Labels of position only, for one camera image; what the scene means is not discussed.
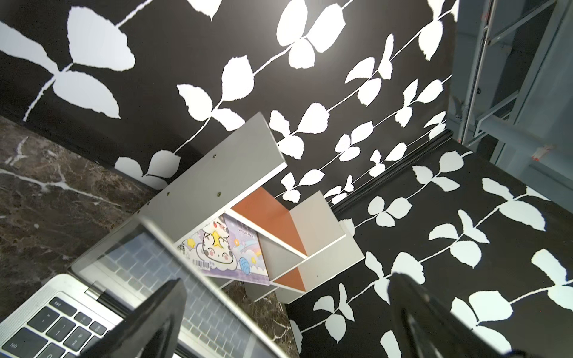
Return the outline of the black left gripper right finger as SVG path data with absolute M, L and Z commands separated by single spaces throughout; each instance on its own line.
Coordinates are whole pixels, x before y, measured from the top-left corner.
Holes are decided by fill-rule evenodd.
M 403 357 L 533 357 L 497 352 L 407 274 L 390 276 L 388 295 L 395 338 Z

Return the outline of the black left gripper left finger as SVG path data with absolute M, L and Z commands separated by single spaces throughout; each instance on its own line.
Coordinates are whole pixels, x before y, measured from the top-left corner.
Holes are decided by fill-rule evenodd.
M 169 280 L 81 357 L 172 357 L 187 302 L 181 279 Z

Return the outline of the silver laptop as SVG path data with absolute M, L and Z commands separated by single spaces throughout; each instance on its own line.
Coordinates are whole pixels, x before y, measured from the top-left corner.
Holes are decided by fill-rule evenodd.
M 146 218 L 129 219 L 1 324 L 3 357 L 81 357 L 169 280 L 187 291 L 172 357 L 282 357 L 283 351 Z

